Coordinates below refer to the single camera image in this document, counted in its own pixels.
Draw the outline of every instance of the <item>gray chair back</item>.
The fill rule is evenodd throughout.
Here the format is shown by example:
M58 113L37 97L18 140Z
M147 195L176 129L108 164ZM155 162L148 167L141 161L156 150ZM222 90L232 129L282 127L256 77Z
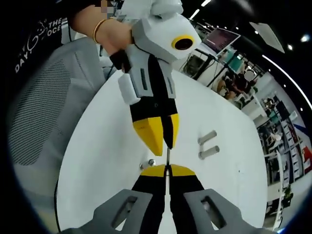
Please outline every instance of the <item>gray chair back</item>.
M96 45L81 38L55 50L10 107L8 143L16 176L53 232L54 190L67 144L105 81Z

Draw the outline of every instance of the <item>ceiling light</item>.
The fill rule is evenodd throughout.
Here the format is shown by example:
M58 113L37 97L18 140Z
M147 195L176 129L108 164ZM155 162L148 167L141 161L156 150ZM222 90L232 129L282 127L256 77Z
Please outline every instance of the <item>ceiling light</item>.
M195 10L195 12L190 17L190 20L193 19L195 17L195 15L197 15L198 12L199 12L199 9Z
M296 88L299 90L299 92L301 93L301 95L303 96L303 98L305 99L305 101L308 103L309 107L312 110L312 104L310 103L308 97L306 96L306 94L302 91L302 89L300 88L300 86L293 80L293 78L291 78L290 75L288 75L288 73L286 73L280 66L278 66L275 62L273 62L271 59L269 59L268 57L266 57L265 55L262 55L263 58L265 58L267 61L269 61L270 63L272 63L275 67L277 67L295 86Z
M307 42L310 40L310 35L309 34L305 34L302 36L302 38L300 39L301 42Z
M289 49L289 50L293 50L293 46L292 45L287 45L287 48Z
M206 6L208 3L210 3L212 0L205 0L202 4L201 4L201 6Z

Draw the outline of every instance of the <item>exhibition booth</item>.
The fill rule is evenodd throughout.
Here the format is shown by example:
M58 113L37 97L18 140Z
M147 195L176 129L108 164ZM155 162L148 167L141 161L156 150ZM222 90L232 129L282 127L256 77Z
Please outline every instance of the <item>exhibition booth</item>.
M235 39L230 32L219 28L214 33L216 31L227 33L224 47L217 53L212 51L208 45L220 38L206 30L203 42L187 58L175 62L174 69L223 96L253 121L267 168L268 197L263 227L276 231L290 221L312 182L312 147L303 131L302 109L295 107L270 70L265 71L249 61L246 54L232 46ZM228 98L231 88L220 90L218 86L223 80L233 81L240 73L254 83L247 92Z

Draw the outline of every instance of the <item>wrist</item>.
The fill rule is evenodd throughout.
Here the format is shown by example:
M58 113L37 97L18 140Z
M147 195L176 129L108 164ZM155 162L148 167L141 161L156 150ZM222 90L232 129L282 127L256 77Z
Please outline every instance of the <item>wrist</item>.
M95 39L99 44L102 44L104 41L108 38L109 28L111 26L110 21L113 21L114 19L106 19L103 21L99 26L97 31L95 32Z

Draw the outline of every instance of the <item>human arm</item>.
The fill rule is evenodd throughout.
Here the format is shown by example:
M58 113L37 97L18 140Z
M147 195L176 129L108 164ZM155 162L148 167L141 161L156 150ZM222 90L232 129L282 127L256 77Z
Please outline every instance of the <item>human arm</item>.
M69 23L75 31L93 38L96 25L103 19L107 19L107 13L102 13L101 7L90 5L76 13ZM108 55L112 55L132 43L131 26L115 19L108 19L99 26L96 40Z
M242 94L242 93L244 92L244 91L242 91L242 90L239 90L235 84L233 84L233 89L234 89L235 91L239 92L240 94Z

